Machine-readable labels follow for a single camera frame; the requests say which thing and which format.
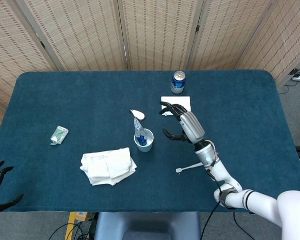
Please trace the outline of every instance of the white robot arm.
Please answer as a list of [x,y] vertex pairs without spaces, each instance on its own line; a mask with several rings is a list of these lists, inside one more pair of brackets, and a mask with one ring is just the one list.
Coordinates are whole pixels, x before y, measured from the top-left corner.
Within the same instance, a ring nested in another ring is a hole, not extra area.
[[243,190],[222,164],[214,144],[203,139],[204,130],[195,115],[181,105],[160,103],[166,107],[160,114],[170,111],[183,129],[182,135],[178,136],[163,129],[164,135],[172,140],[186,140],[194,144],[195,154],[219,186],[214,191],[216,202],[228,209],[246,209],[275,223],[282,228],[283,240],[300,240],[300,191],[286,191],[274,199],[253,190]]

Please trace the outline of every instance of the paper cup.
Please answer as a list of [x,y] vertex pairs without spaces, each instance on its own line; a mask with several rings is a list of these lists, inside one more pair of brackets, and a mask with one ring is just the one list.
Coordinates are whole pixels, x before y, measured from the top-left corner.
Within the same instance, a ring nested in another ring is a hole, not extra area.
[[144,131],[145,131],[145,135],[146,135],[146,145],[141,146],[139,144],[138,140],[136,139],[135,135],[134,135],[134,142],[137,145],[138,149],[145,153],[145,152],[148,152],[151,150],[154,136],[153,136],[153,133],[149,129],[144,129]]

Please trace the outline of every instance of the small packet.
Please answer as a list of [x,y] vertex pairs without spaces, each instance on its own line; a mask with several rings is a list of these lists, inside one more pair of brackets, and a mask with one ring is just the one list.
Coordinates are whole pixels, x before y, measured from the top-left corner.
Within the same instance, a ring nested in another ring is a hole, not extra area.
[[61,144],[68,132],[69,130],[65,127],[58,126],[50,138],[52,141],[50,145]]

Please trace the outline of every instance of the white cloth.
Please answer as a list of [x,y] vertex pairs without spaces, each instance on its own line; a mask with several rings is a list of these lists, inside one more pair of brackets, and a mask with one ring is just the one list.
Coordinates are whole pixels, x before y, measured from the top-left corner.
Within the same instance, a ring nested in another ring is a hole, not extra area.
[[115,185],[135,173],[136,164],[130,156],[128,147],[83,154],[80,169],[85,172],[94,185]]

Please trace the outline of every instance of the white napkin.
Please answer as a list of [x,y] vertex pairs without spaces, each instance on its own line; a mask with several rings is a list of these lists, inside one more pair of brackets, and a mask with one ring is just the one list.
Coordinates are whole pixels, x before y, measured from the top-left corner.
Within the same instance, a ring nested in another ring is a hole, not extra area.
[[128,147],[83,154],[80,169],[85,172],[94,185],[115,185],[135,173],[136,164],[130,157]]

